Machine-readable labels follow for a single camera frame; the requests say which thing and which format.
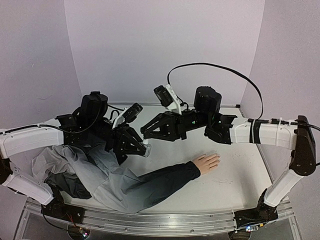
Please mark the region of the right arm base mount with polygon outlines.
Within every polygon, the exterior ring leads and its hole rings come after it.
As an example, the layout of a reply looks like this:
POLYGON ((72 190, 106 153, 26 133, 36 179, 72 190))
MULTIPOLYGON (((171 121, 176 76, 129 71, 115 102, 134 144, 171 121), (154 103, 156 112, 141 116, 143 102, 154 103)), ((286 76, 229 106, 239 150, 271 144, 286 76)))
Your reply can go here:
POLYGON ((259 197, 256 207, 234 212, 233 219, 235 220, 237 230, 251 226, 259 226, 260 224, 266 224, 278 219, 277 208, 264 203, 266 191, 267 189, 265 189, 259 197))

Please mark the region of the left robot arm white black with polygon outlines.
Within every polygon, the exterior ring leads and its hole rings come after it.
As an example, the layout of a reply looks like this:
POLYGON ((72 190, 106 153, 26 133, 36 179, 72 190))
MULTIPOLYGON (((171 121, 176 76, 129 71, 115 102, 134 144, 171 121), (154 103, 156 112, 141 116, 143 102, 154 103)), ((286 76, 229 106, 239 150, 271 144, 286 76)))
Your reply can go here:
POLYGON ((130 127, 142 106, 134 103, 121 110, 115 120, 108 120, 105 114, 110 105, 108 97, 93 91, 82 98, 80 107, 72 114, 59 115, 45 122, 2 129, 0 131, 0 184, 24 194, 42 205, 56 218, 64 218, 67 206, 58 198, 59 194, 51 186, 21 171, 10 157, 26 151, 59 145, 70 145, 93 134, 106 142, 105 150, 112 150, 119 164, 129 155, 147 157, 151 146, 148 140, 140 138, 130 127))

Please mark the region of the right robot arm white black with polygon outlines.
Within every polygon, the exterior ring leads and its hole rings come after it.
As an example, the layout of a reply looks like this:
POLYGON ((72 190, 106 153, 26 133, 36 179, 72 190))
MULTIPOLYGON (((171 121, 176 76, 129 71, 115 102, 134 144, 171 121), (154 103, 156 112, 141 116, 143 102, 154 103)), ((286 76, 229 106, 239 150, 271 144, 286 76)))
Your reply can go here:
POLYGON ((303 115, 296 120, 264 120, 221 114, 222 96, 210 86, 196 89, 192 110, 181 109, 170 85, 160 85, 154 93, 167 111, 159 113, 141 127, 145 139, 185 140, 187 132, 204 127, 204 136, 215 143, 269 145, 291 151, 288 169, 263 193, 264 205, 275 208, 303 177, 316 170, 312 126, 303 115))

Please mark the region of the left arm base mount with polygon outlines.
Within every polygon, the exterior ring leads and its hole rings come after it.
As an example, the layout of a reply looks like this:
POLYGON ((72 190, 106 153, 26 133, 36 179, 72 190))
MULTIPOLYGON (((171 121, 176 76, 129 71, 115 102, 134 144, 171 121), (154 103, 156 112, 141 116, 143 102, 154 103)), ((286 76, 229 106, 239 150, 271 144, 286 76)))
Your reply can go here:
POLYGON ((66 204, 63 196, 57 188, 53 188, 53 199, 47 205, 41 205, 41 214, 44 220, 54 228, 66 231, 73 240, 86 240, 90 230, 79 226, 83 222, 85 209, 80 206, 66 204), (67 221, 66 228, 50 222, 47 217, 67 221))

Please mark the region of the clear nail polish bottle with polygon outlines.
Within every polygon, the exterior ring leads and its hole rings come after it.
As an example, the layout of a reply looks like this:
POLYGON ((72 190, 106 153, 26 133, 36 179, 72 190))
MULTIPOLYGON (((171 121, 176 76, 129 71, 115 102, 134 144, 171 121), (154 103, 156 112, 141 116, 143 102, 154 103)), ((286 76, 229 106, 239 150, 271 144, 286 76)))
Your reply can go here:
POLYGON ((142 156, 147 158, 151 153, 152 145, 150 144, 149 139, 144 139, 142 141, 142 144, 143 144, 143 146, 145 148, 145 152, 144 152, 144 154, 142 156))

